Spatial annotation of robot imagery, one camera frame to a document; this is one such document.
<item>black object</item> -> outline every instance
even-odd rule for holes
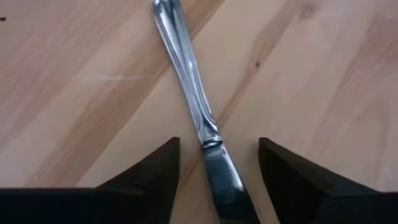
[[[168,223],[180,139],[95,189],[2,189],[0,223]]]
[[[262,178],[281,224],[398,223],[398,193],[381,193],[329,171],[267,138]]]

